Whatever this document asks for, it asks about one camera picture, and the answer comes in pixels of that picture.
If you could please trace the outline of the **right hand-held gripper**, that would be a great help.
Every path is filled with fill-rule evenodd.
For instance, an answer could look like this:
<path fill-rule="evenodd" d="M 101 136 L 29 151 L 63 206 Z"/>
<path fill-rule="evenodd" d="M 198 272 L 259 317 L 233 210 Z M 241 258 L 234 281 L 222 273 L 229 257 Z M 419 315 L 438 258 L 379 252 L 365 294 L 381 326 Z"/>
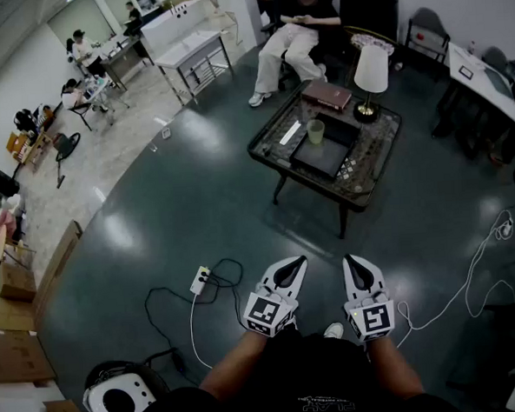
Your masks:
<path fill-rule="evenodd" d="M 384 276 L 372 262 L 359 256 L 343 257 L 343 275 L 348 302 L 344 305 L 347 320 L 360 342 L 388 336 L 395 326 L 394 301 L 384 288 Z M 358 294 L 366 298 L 356 299 Z"/>

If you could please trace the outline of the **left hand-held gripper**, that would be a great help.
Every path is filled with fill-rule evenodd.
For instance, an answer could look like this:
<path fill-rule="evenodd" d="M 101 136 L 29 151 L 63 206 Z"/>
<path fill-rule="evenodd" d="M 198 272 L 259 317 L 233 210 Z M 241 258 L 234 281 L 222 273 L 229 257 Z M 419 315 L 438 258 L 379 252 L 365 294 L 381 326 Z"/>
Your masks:
<path fill-rule="evenodd" d="M 307 265 L 305 256 L 295 256 L 284 258 L 267 268 L 262 282 L 257 283 L 254 292 L 250 293 L 243 313 L 243 321 L 249 330 L 274 337 L 292 321 L 299 307 L 296 297 Z"/>

